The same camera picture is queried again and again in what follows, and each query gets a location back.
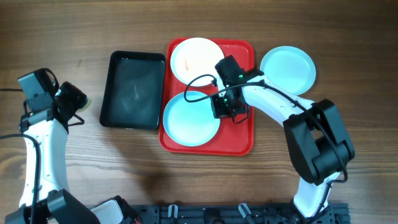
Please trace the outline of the green yellow sponge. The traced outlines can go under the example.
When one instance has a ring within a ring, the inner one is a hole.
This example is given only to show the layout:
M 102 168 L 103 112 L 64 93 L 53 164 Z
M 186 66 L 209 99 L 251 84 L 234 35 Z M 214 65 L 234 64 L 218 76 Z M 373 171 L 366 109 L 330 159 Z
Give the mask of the green yellow sponge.
M 81 108 L 79 108 L 76 112 L 81 113 L 82 111 L 86 110 L 91 105 L 92 100 L 87 98 Z

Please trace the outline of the light blue plate front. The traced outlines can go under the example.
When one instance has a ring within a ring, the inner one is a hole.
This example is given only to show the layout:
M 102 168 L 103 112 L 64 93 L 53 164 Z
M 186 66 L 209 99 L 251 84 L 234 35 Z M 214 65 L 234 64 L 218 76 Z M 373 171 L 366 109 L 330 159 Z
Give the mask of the light blue plate front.
M 165 106 L 163 127 L 176 143 L 194 147 L 209 142 L 218 132 L 221 120 L 213 116 L 211 100 L 199 91 L 181 92 Z

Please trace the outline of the light blue plate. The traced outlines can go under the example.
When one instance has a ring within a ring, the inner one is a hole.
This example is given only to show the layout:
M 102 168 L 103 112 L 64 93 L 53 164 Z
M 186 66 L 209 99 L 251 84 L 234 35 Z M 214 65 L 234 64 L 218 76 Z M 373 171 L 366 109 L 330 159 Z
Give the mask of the light blue plate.
M 317 79 L 312 58 L 293 46 L 268 51 L 261 60 L 260 70 L 277 86 L 294 95 L 309 91 Z
M 176 143 L 194 147 L 209 142 L 218 132 L 221 120 L 213 116 L 211 100 L 199 91 L 181 92 L 165 106 L 163 127 Z

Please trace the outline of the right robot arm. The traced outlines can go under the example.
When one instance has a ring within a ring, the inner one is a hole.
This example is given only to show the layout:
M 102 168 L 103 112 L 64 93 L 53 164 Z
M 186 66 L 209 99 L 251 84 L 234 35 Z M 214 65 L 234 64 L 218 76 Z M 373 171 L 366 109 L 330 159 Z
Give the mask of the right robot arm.
M 212 83 L 218 92 L 211 96 L 216 118 L 235 119 L 255 107 L 284 129 L 290 160 L 300 176 L 294 196 L 295 208 L 307 221 L 326 210 L 335 183 L 348 180 L 346 166 L 354 146 L 335 104 L 318 103 L 295 96 L 272 83 L 256 69 L 245 71 L 230 55 L 216 65 Z

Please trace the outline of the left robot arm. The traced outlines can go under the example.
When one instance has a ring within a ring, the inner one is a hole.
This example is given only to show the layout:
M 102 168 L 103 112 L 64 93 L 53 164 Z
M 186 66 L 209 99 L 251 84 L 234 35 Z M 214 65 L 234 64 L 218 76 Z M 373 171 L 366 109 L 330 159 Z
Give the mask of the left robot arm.
M 68 189 L 65 151 L 72 118 L 88 105 L 69 82 L 60 84 L 49 68 L 19 77 L 25 94 L 19 133 L 26 144 L 25 186 L 19 209 L 6 223 L 98 223 L 96 215 Z

